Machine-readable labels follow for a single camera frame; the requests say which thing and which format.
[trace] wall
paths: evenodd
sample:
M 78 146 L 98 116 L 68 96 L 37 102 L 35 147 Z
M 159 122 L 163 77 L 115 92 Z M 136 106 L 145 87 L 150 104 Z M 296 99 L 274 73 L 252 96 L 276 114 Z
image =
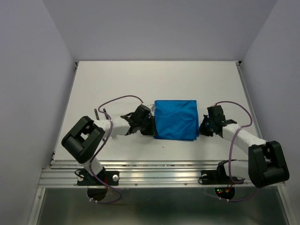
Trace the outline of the wall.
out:
M 44 0 L 75 60 L 241 60 L 276 0 Z
M 300 221 L 300 1 L 279 0 L 242 63 L 262 134 L 282 144 Z
M 27 224 L 74 62 L 41 0 L 0 3 L 0 223 Z

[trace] metal frame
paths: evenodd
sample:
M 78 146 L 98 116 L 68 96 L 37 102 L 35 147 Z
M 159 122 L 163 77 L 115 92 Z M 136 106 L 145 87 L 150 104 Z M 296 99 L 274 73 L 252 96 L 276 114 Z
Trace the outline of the metal frame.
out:
M 255 129 L 258 136 L 262 138 L 256 114 L 254 112 L 248 90 L 242 75 L 239 62 L 236 62 L 240 80 L 246 95 L 251 114 L 253 116 Z M 107 170 L 120 171 L 119 186 L 125 188 L 207 188 L 215 187 L 210 185 L 201 185 L 198 182 L 201 176 L 201 170 L 215 169 L 219 161 L 104 161 L 101 162 Z M 77 185 L 77 178 L 74 171 L 82 168 L 75 160 L 71 161 L 51 161 L 48 169 L 42 170 L 38 184 L 37 194 L 32 207 L 29 225 L 35 225 L 41 210 L 46 188 L 86 188 Z M 242 185 L 249 187 L 253 184 L 248 181 Z M 285 183 L 278 183 L 277 186 L 284 210 L 291 225 L 297 225 L 297 218 L 292 208 L 290 198 L 285 188 Z M 89 188 L 99 188 L 99 186 L 90 186 Z

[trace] folded blue cloth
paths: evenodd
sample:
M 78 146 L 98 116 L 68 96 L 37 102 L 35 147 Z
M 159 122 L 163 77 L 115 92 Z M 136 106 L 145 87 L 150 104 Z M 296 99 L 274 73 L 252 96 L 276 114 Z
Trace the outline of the folded blue cloth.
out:
M 196 140 L 199 129 L 195 100 L 156 100 L 156 139 Z

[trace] white tabletop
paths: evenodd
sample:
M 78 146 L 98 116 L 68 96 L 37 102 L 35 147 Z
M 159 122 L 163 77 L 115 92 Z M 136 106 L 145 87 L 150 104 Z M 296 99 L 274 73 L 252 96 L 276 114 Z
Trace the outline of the white tabletop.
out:
M 94 109 L 100 104 L 124 95 L 137 95 L 145 103 L 157 99 L 197 100 L 199 124 L 207 107 L 217 101 L 235 101 L 249 109 L 235 62 L 213 61 L 81 61 L 76 72 L 66 114 L 55 149 L 59 160 L 74 160 L 61 145 L 64 135 L 82 117 L 96 119 Z M 135 98 L 125 98 L 105 106 L 116 118 L 134 111 Z M 232 104 L 222 104 L 227 119 L 248 124 L 247 114 Z M 254 125 L 247 131 L 257 135 Z M 226 160 L 230 143 L 219 136 L 199 136 L 196 141 L 157 140 L 140 133 L 110 138 L 97 156 L 98 160 Z M 234 159 L 247 159 L 238 149 Z

